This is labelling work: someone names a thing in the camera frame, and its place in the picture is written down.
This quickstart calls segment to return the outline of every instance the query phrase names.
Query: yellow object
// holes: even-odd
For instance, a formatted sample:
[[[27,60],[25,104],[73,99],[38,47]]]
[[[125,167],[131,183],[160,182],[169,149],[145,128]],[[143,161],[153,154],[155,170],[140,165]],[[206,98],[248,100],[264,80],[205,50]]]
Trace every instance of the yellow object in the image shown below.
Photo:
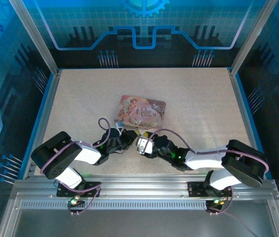
[[[140,135],[140,132],[138,130],[135,130],[135,132],[136,132],[137,136]]]
[[[143,136],[149,138],[148,132],[145,132]]]

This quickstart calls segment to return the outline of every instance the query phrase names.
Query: metal base plate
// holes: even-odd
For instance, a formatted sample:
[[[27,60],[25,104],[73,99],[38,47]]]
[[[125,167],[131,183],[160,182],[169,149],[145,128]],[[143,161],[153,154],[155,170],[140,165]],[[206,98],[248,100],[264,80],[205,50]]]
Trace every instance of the metal base plate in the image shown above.
[[[86,182],[84,184],[83,189],[89,189],[89,188],[92,188],[92,187],[97,186],[99,184],[101,184],[101,182]],[[82,198],[89,198],[89,197],[94,197],[95,194],[96,194],[96,189],[93,189],[93,190],[91,190],[89,192],[86,192],[84,194],[79,194],[79,196],[82,197]],[[77,195],[77,193],[69,191],[68,189],[66,189],[61,184],[58,185],[58,190],[57,190],[57,194],[56,194],[57,197],[59,197],[59,198],[72,198],[76,195]]]

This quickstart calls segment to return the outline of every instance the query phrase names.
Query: aluminum frame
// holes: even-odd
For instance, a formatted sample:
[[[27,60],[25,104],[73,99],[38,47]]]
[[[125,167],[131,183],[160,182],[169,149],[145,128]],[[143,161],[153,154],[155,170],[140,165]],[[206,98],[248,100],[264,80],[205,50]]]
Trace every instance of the aluminum frame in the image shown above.
[[[240,87],[234,76],[230,74],[235,96],[239,104],[241,115],[248,133],[250,143],[257,149],[254,133],[250,125],[248,114],[241,96]],[[48,93],[46,108],[43,111],[38,132],[35,136],[33,147],[39,144],[44,136],[52,102],[57,90],[59,77],[51,85]],[[13,236],[17,228],[17,222],[22,209],[63,209],[67,208],[68,198],[56,197],[54,182],[43,176],[35,176],[35,164],[28,163],[29,173],[25,180],[17,180],[11,192],[1,225],[0,237]],[[94,209],[112,209],[110,203],[121,203],[123,206],[130,206],[136,203],[157,203],[157,208],[173,209],[172,206],[162,206],[163,203],[171,201],[174,205],[185,205],[185,209],[192,203],[202,203],[207,198],[190,198],[187,191],[187,183],[190,181],[203,181],[205,175],[92,175],[87,176],[88,181],[102,182],[102,191],[96,199]],[[274,180],[264,180],[261,189],[250,188],[245,185],[235,186],[234,200],[267,200],[270,210],[270,218],[279,236],[279,193]]]
[[[260,35],[262,28],[264,27],[265,23],[267,22],[271,13],[273,12],[273,9],[276,6],[277,2],[278,0],[267,0],[262,9],[260,10],[254,27],[251,29],[246,40],[242,44],[231,66],[233,76],[236,75],[245,58],[247,57],[250,49],[252,48],[258,36]]]
[[[43,60],[45,61],[46,65],[48,66],[49,70],[53,75],[57,75],[58,67],[49,52],[47,45],[45,44],[44,39],[42,38],[39,30],[37,29],[30,13],[28,12],[27,8],[25,7],[22,0],[9,0],[12,7],[14,8],[16,14],[20,18],[23,26],[25,27],[27,33],[30,35],[33,43],[35,44],[36,48],[38,49],[40,55],[42,56]]]
[[[212,198],[189,197],[187,182],[203,181],[205,177],[205,175],[93,175],[86,179],[102,182],[102,191],[93,209],[116,209],[116,207],[103,208],[101,203],[118,202],[123,209],[127,209],[124,208],[124,204],[144,202],[157,203],[151,209],[177,209],[174,206],[184,205],[183,209],[200,210],[205,209],[205,200]],[[57,189],[53,184],[53,180],[47,180],[43,176],[16,181],[0,225],[0,237],[13,236],[22,209],[67,209],[66,203],[69,198],[56,197]],[[236,185],[234,200],[274,201],[279,200],[279,194],[273,180],[264,180],[260,189]],[[171,205],[160,205],[169,201]],[[149,208],[139,206],[136,209]]]

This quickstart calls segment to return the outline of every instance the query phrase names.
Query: beige tabletop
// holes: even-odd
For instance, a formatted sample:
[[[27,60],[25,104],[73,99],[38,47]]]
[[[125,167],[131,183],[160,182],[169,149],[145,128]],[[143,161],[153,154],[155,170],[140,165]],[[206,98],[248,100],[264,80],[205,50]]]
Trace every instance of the beige tabletop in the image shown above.
[[[179,133],[195,150],[223,146],[230,139],[249,144],[226,68],[63,70],[44,141],[60,131],[88,143],[101,139],[98,119],[105,117],[114,125],[123,95],[165,101],[162,127]],[[185,147],[174,134],[161,134]],[[100,166],[74,161],[71,167],[81,174],[183,173],[160,158],[139,155],[135,144]]]

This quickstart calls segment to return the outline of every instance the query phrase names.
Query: robotic arm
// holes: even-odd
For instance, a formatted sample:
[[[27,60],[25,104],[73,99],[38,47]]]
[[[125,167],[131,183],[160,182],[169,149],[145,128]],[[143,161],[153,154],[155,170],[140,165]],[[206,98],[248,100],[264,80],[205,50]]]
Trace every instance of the robotic arm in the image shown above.
[[[85,189],[86,181],[69,165],[74,160],[100,165],[110,154],[127,150],[138,135],[138,131],[120,131],[118,128],[109,127],[101,140],[90,145],[73,142],[66,132],[60,132],[37,147],[31,158],[41,169],[41,174],[48,179],[58,180],[71,194],[84,194],[91,188]],[[237,140],[231,140],[228,145],[218,149],[195,152],[191,148],[175,146],[165,135],[154,135],[151,140],[140,136],[136,146],[141,155],[147,158],[162,158],[180,171],[214,169],[208,172],[201,185],[193,186],[193,192],[207,194],[208,197],[221,197],[224,193],[222,190],[239,183],[261,187],[263,175],[268,171],[263,154]]]
[[[175,146],[165,135],[154,135],[151,141],[145,136],[139,137],[136,146],[141,155],[147,158],[160,157],[180,171],[215,169],[209,172],[205,183],[208,182],[206,185],[216,190],[240,183],[261,187],[266,171],[263,163],[248,157],[256,157],[265,163],[263,154],[237,140],[230,140],[228,145],[220,148],[194,152]]]
[[[76,170],[69,167],[74,160],[100,165],[108,160],[109,154],[127,150],[137,136],[133,130],[120,132],[110,128],[100,141],[91,146],[84,142],[73,142],[66,132],[60,132],[37,147],[31,158],[48,179],[56,179],[66,188],[79,190],[84,187],[85,181]]]

